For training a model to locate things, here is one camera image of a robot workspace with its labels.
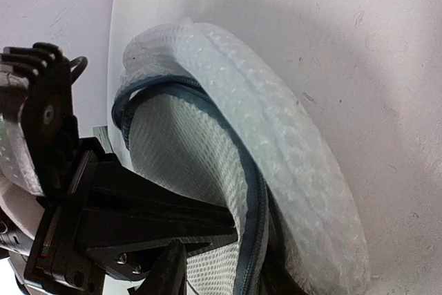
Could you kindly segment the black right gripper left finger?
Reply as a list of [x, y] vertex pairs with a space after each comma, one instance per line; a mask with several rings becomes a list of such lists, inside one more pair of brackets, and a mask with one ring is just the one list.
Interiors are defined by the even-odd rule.
[[154, 264], [138, 288], [129, 288], [129, 294], [185, 295], [186, 247], [179, 240], [172, 241]]

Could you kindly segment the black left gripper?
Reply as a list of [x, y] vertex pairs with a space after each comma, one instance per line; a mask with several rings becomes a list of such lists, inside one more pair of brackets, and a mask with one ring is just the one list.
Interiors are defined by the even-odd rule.
[[85, 138], [61, 191], [46, 201], [23, 274], [26, 286], [43, 292], [100, 292], [106, 277], [145, 277], [175, 240], [192, 255], [214, 244], [208, 236], [121, 235], [120, 212], [235, 227], [226, 207], [173, 193], [123, 167], [96, 137]]

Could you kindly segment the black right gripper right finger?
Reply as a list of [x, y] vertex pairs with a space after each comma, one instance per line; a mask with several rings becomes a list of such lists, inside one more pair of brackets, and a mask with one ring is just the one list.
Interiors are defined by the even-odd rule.
[[269, 238], [265, 261], [262, 266], [262, 294], [307, 295], [289, 274], [285, 263], [282, 223], [274, 198], [269, 198]]

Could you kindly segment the white mesh laundry bag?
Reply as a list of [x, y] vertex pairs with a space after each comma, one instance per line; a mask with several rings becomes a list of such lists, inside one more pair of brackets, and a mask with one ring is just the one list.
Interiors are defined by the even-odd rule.
[[299, 99], [229, 31], [181, 21], [132, 38], [123, 57], [110, 143], [136, 174], [226, 207], [235, 242], [188, 259], [192, 294], [257, 294], [269, 198], [285, 266], [308, 294], [363, 294], [367, 241], [329, 145]]

